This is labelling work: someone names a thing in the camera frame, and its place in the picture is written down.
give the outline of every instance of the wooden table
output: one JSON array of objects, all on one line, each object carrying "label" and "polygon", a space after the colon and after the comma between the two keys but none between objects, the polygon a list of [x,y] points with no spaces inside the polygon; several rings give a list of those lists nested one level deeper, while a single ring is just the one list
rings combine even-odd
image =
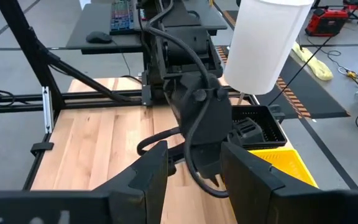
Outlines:
[{"label": "wooden table", "polygon": [[[112,90],[140,88],[127,78],[97,81]],[[69,91],[92,89],[74,80]],[[45,152],[32,190],[92,190],[139,158],[136,146],[141,140],[175,126],[169,106],[62,111],[50,138],[55,146]],[[172,147],[183,138],[177,134],[167,141]],[[229,199],[204,193],[182,162],[177,165],[177,173],[168,178],[161,223],[223,224],[236,223],[236,219]]]}]

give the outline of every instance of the black basket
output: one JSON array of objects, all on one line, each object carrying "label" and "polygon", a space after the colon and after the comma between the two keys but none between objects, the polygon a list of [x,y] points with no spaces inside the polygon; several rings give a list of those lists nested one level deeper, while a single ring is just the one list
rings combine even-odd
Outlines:
[{"label": "black basket", "polygon": [[250,118],[256,122],[262,128],[265,138],[264,142],[245,145],[245,149],[273,149],[284,146],[287,143],[283,131],[267,106],[232,106],[232,119],[234,122],[245,118]]}]

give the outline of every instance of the yellow towel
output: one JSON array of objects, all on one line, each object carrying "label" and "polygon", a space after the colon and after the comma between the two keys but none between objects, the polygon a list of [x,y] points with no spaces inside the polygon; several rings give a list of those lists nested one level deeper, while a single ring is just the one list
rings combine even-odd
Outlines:
[{"label": "yellow towel", "polygon": [[[299,44],[296,42],[293,44],[292,50],[304,62],[307,62],[309,58],[312,56],[310,50],[304,47],[302,47],[301,50]],[[334,78],[333,73],[330,71],[327,65],[321,62],[320,60],[318,60],[316,57],[313,57],[309,61],[308,66],[313,71],[314,75],[316,75],[316,77],[321,80],[328,81]]]}]

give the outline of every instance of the concrete floor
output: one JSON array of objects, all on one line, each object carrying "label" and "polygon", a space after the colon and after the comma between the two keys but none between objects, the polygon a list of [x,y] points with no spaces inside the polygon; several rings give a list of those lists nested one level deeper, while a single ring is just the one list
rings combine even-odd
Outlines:
[{"label": "concrete floor", "polygon": [[[329,0],[328,3],[340,4],[331,1],[337,0]],[[19,2],[24,10],[35,0],[19,0]],[[234,0],[216,0],[216,2],[222,10],[237,10]],[[79,0],[40,0],[28,10],[26,18],[47,47],[64,47],[80,13]],[[0,13],[0,30],[4,26],[6,23]],[[344,29],[330,41],[330,44],[358,44],[358,26],[354,24],[347,24],[347,26],[357,31]],[[18,47],[9,29],[2,30],[0,33],[0,48]],[[300,37],[302,44],[305,44],[306,37],[303,33],[301,31]],[[231,36],[232,30],[221,30],[216,37],[213,37],[213,41],[216,45],[228,45]],[[317,38],[311,40],[316,44],[323,41]],[[342,55],[337,58],[341,65],[358,70],[358,47],[326,48],[326,50],[333,49],[342,52]],[[118,77],[128,74],[119,54],[82,55],[77,50],[56,50],[54,53],[93,78]],[[319,81],[320,84],[346,110],[350,111],[352,116],[310,120],[309,122],[358,184],[358,129],[354,124],[358,115],[358,100],[354,96],[357,87],[337,72],[335,64],[329,61],[325,54],[318,53],[317,57],[325,62],[334,73],[333,80]],[[142,71],[141,54],[126,54],[126,59],[133,75]],[[71,82],[70,77],[60,74],[55,74],[55,78],[62,90],[66,90]],[[40,85],[21,51],[0,50],[0,89],[15,94],[40,92]],[[42,113],[0,114],[0,189],[22,188],[33,161],[29,151],[33,143],[41,141],[44,135],[42,126]],[[320,188],[324,190],[347,188],[299,120],[285,120],[283,128],[289,140],[300,152]]]}]

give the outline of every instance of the yellow crate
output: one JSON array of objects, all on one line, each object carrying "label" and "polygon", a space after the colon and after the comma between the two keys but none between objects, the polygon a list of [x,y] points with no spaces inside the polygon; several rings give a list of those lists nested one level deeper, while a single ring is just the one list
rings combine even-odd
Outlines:
[{"label": "yellow crate", "polygon": [[303,182],[318,187],[298,152],[292,148],[260,149],[249,151],[266,160],[277,169]]}]

